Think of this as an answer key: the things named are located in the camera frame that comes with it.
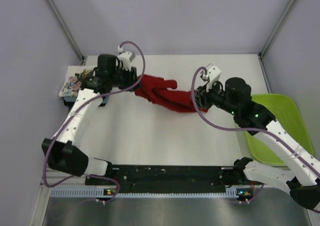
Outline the red t shirt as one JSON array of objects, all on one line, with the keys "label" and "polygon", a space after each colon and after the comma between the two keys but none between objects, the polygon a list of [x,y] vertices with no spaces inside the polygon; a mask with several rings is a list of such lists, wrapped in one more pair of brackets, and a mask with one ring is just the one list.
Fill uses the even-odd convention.
[{"label": "red t shirt", "polygon": [[134,91],[136,96],[163,106],[178,113],[195,113],[191,91],[178,90],[176,80],[144,75],[140,87]]}]

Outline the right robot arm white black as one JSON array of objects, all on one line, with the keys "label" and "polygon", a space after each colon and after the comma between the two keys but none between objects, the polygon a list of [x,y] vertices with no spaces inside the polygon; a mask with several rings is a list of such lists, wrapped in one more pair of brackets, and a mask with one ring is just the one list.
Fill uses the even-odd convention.
[{"label": "right robot arm white black", "polygon": [[191,99],[196,112],[216,106],[231,114],[238,125],[236,131],[246,131],[264,143],[288,167],[283,170],[245,158],[241,160],[243,166],[233,171],[235,181],[267,184],[287,193],[303,208],[319,213],[319,160],[289,135],[269,109],[252,100],[251,86],[244,79],[230,78],[224,88],[218,83],[217,79],[205,79],[203,86],[192,87]]}]

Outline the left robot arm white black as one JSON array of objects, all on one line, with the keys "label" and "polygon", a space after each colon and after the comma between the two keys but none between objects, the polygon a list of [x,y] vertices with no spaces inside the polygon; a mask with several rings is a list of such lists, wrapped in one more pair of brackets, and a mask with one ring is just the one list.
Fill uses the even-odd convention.
[{"label": "left robot arm white black", "polygon": [[80,146],[91,117],[107,94],[113,88],[130,91],[138,88],[137,69],[132,66],[134,58],[134,52],[130,51],[117,56],[101,54],[95,68],[87,74],[76,74],[80,81],[77,98],[59,131],[41,145],[50,169],[73,176],[93,174],[102,184],[113,180],[109,162],[87,156]]}]

